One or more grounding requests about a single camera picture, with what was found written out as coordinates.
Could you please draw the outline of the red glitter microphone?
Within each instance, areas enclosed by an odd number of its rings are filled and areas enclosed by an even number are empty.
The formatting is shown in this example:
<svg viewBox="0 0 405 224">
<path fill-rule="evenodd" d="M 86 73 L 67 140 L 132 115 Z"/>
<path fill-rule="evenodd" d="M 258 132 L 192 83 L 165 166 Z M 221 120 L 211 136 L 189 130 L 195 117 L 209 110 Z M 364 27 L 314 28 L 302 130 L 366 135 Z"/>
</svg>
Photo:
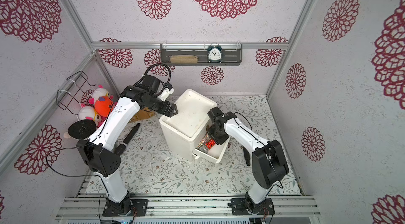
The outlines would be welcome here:
<svg viewBox="0 0 405 224">
<path fill-rule="evenodd" d="M 213 140 L 213 139 L 210 139 L 210 140 L 208 140 L 206 143 L 205 143 L 205 147 L 207 148 L 207 149 L 211 149 L 213 146 L 215 146 L 216 145 L 216 142 Z"/>
</svg>

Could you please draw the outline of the white drawer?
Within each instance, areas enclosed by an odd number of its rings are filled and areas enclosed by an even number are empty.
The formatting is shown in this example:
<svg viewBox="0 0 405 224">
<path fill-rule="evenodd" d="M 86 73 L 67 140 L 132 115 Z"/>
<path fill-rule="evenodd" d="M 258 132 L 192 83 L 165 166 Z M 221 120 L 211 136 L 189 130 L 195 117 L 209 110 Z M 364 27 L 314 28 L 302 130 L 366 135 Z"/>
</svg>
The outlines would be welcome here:
<svg viewBox="0 0 405 224">
<path fill-rule="evenodd" d="M 222 145 L 215 145 L 213 146 L 208 153 L 203 153 L 200 152 L 199 150 L 197 150 L 196 148 L 193 149 L 193 156 L 194 156 L 194 160 L 196 162 L 199 162 L 201 160 L 207 160 L 211 163 L 213 163 L 215 166 L 218 166 L 221 162 L 221 160 L 223 159 L 223 156 L 225 154 L 225 151 L 227 149 L 227 145 L 230 141 L 230 137 L 228 138 L 228 140 L 223 143 Z"/>
</svg>

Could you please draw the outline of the white three-drawer cabinet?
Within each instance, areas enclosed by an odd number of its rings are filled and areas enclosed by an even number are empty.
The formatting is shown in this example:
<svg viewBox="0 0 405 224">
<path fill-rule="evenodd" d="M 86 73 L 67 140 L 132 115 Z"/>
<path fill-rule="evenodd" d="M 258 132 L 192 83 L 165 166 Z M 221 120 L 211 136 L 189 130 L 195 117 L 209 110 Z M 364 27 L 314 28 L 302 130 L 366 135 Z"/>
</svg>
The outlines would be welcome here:
<svg viewBox="0 0 405 224">
<path fill-rule="evenodd" d="M 194 90 L 186 90 L 176 101 L 178 114 L 159 119 L 169 150 L 183 159 L 193 162 L 194 150 L 206 134 L 209 123 L 208 111 L 217 103 Z"/>
</svg>

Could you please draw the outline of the silver glitter microphone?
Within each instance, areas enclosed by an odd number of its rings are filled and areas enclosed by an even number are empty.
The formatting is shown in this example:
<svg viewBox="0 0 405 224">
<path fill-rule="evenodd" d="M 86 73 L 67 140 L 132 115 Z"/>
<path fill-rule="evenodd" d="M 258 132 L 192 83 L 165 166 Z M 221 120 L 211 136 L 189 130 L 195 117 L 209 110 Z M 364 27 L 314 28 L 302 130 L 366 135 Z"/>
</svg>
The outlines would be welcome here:
<svg viewBox="0 0 405 224">
<path fill-rule="evenodd" d="M 203 153 L 208 153 L 208 151 L 209 151 L 209 148 L 208 148 L 208 146 L 206 145 L 210 140 L 211 140 L 212 138 L 208 135 L 208 133 L 206 133 L 204 136 L 203 136 L 203 138 L 202 138 L 202 140 L 200 141 L 200 143 L 198 144 L 198 146 L 196 147 L 196 149 L 197 150 L 199 150 L 200 152 L 203 152 Z"/>
</svg>

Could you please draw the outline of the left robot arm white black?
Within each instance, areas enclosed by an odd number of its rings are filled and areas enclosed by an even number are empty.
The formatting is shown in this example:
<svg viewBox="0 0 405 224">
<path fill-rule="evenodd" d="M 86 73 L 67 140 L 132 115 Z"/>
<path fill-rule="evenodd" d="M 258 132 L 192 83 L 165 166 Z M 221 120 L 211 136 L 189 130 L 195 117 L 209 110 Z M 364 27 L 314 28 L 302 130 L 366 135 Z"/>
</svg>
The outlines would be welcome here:
<svg viewBox="0 0 405 224">
<path fill-rule="evenodd" d="M 140 87 L 128 86 L 103 124 L 86 140 L 77 143 L 79 153 L 85 164 L 98 176 L 113 203 L 125 201 L 129 194 L 119 172 L 121 157 L 113 152 L 116 141 L 130 119 L 144 108 L 161 115 L 172 117 L 178 113 L 176 104 L 167 101 L 173 94 L 171 84 L 165 86 L 160 95 Z"/>
</svg>

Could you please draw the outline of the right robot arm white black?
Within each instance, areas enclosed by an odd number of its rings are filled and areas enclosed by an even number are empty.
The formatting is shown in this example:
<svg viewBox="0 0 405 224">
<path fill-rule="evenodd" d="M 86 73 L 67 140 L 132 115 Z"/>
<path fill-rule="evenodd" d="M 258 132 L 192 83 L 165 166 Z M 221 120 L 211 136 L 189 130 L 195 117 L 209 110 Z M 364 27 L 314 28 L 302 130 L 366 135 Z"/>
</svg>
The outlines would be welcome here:
<svg viewBox="0 0 405 224">
<path fill-rule="evenodd" d="M 236 139 L 251 155 L 255 183 L 246 195 L 248 206 L 258 206 L 265 201 L 271 188 L 290 172 L 284 150 L 279 141 L 262 138 L 232 112 L 223 113 L 215 107 L 207 113 L 212 125 L 207 133 L 218 145 L 229 137 Z"/>
</svg>

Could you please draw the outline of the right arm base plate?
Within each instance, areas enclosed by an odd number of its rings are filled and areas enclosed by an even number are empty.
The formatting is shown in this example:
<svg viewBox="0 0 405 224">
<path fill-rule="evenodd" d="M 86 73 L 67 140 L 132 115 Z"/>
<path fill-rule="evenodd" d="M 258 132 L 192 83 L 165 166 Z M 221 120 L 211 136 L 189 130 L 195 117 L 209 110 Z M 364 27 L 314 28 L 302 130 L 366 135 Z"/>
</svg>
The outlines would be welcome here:
<svg viewBox="0 0 405 224">
<path fill-rule="evenodd" d="M 234 216 L 244 215 L 273 215 L 275 213 L 274 204 L 270 198 L 266 198 L 261 203 L 254 203 L 250 198 L 232 198 L 228 206 L 232 209 Z"/>
</svg>

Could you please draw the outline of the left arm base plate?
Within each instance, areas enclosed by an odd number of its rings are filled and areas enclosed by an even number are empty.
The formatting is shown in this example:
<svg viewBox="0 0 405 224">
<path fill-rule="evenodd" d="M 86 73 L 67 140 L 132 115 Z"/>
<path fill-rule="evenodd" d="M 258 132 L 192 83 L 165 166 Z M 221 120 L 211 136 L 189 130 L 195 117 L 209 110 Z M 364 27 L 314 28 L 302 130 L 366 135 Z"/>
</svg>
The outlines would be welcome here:
<svg viewBox="0 0 405 224">
<path fill-rule="evenodd" d="M 127 199 L 121 203 L 107 199 L 102 216 L 103 217 L 144 217 L 148 207 L 147 199 Z"/>
</svg>

